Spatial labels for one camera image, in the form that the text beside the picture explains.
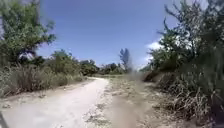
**bush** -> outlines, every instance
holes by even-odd
[[[32,92],[83,81],[81,75],[56,74],[35,66],[18,66],[0,70],[0,97]]]

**cloud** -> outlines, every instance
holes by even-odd
[[[158,38],[157,40],[147,44],[145,46],[145,48],[149,51],[149,50],[156,50],[161,48],[162,46],[159,44],[159,41],[161,40],[161,38]],[[146,56],[142,57],[142,59],[140,60],[142,62],[142,64],[139,66],[140,68],[143,68],[144,66],[146,66],[150,60],[153,59],[152,56],[150,56],[149,54],[147,54]]]
[[[148,49],[152,49],[152,50],[156,50],[156,49],[161,48],[162,46],[159,44],[159,40],[161,40],[161,38],[158,39],[157,41],[154,41],[154,42],[148,44],[146,47]]]

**green foliage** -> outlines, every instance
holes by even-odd
[[[166,7],[179,24],[170,29],[164,20],[162,47],[150,52],[153,70],[172,72],[159,85],[176,97],[173,108],[200,121],[219,114],[224,104],[224,2],[208,3],[202,9],[198,2],[182,1],[180,8],[174,6],[177,13]]]
[[[55,51],[52,57],[45,62],[54,73],[63,74],[79,74],[80,65],[78,60],[72,57],[72,54],[67,54],[64,50]]]
[[[81,66],[81,73],[84,76],[92,76],[99,70],[99,68],[95,65],[95,61],[93,60],[82,60],[79,63]]]
[[[0,97],[49,89],[83,81],[81,75],[65,75],[36,66],[18,66],[0,70]]]
[[[123,68],[125,72],[131,72],[132,71],[132,62],[131,62],[131,55],[127,48],[121,49],[120,55],[119,55]]]
[[[35,50],[43,43],[51,43],[55,36],[49,34],[53,22],[41,23],[39,3],[23,4],[19,0],[0,3],[3,35],[0,38],[1,65],[18,64],[21,56],[36,55]]]
[[[124,69],[122,69],[120,64],[115,64],[115,63],[111,63],[111,64],[107,64],[104,65],[100,68],[99,74],[101,75],[115,75],[115,74],[123,74],[125,71]]]

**green tree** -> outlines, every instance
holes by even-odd
[[[126,72],[132,71],[132,62],[131,62],[131,55],[127,48],[121,49],[120,51],[120,60],[122,61],[123,68]]]
[[[55,73],[63,74],[79,74],[80,66],[78,60],[72,57],[72,54],[67,54],[65,50],[55,51],[52,57],[46,60],[45,65]]]
[[[106,75],[106,74],[115,75],[115,74],[122,74],[124,72],[125,71],[122,69],[120,64],[111,63],[111,64],[103,65],[100,68],[99,74],[102,74],[102,75]]]
[[[43,43],[51,43],[55,39],[49,32],[53,22],[41,23],[40,5],[33,0],[24,4],[19,0],[0,2],[0,16],[3,34],[0,38],[1,64],[10,62],[18,64],[21,56],[36,56],[36,49]]]
[[[81,73],[85,76],[92,76],[99,70],[99,68],[95,65],[94,60],[82,60],[79,63],[81,66]]]
[[[172,79],[164,77],[168,82],[161,80],[160,86],[177,97],[174,107],[184,110],[187,118],[217,114],[224,104],[224,1],[208,0],[202,9],[197,1],[183,0],[174,8],[175,12],[165,9],[179,23],[168,28],[164,20],[162,47],[150,51],[151,65],[173,72]]]

